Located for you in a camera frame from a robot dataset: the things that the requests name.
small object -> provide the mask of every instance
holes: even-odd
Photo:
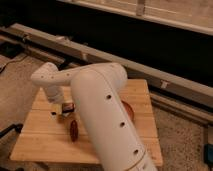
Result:
[[[122,103],[123,103],[128,115],[129,115],[131,121],[134,122],[134,111],[133,111],[132,107],[127,102],[125,102],[123,100],[122,100]]]
[[[51,114],[52,115],[61,115],[62,114],[62,105],[61,104],[52,104],[51,107]]]
[[[72,102],[66,102],[62,104],[62,115],[67,117],[70,113],[74,112],[75,105]]]
[[[72,117],[73,118],[70,123],[70,137],[72,142],[75,142],[78,139],[78,123],[75,119],[75,116],[72,116]]]

red object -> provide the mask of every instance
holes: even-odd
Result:
[[[128,113],[130,119],[132,122],[134,122],[134,111],[132,109],[132,107],[125,101],[121,101],[126,109],[126,112]]]

wooden block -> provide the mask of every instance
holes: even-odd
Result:
[[[62,89],[65,99],[72,99],[70,88]],[[132,106],[135,112],[136,130],[154,163],[162,166],[161,150],[146,81],[128,80],[127,86],[119,95]],[[98,164],[99,160],[77,113],[76,119],[79,125],[79,140],[73,143],[69,133],[71,118],[51,115],[51,104],[48,103],[44,91],[40,89],[11,159]]]
[[[142,141],[156,166],[161,166],[162,158],[158,140],[142,138]],[[87,136],[79,136],[79,140],[73,143],[69,135],[58,134],[22,133],[10,159],[15,161],[100,163]]]

screw hole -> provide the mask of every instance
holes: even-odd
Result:
[[[106,96],[106,99],[107,99],[107,100],[109,100],[109,99],[111,99],[111,98],[112,98],[111,95],[107,95],[107,96]]]
[[[121,122],[120,123],[120,127],[122,128],[122,127],[124,127],[125,126],[125,122]]]
[[[139,152],[138,150],[135,150],[135,151],[133,152],[133,154],[134,154],[134,155],[137,155],[138,152]]]

metal frame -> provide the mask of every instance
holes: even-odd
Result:
[[[213,108],[212,87],[90,48],[67,39],[62,39],[61,37],[32,29],[21,24],[14,24],[7,29],[0,28],[0,30],[89,63],[106,61],[118,62],[126,67],[130,77],[144,78],[148,81],[149,85]]]
[[[144,13],[145,8],[145,0],[138,0],[136,11],[128,11],[123,9],[118,9],[116,7],[107,6],[104,3],[103,4],[96,4],[87,2],[84,0],[57,0],[60,2],[68,3],[68,4],[74,4],[82,7],[92,8],[96,10],[106,11],[114,14],[119,14],[131,18],[136,18],[140,20],[145,21],[151,21],[154,23],[164,24],[168,26],[173,26],[177,28],[182,28],[190,31],[195,31],[203,34],[213,35],[213,28],[210,27],[204,27],[204,26],[198,26],[194,24],[184,23],[181,21],[174,21],[169,19],[164,19],[157,16],[152,16]]]

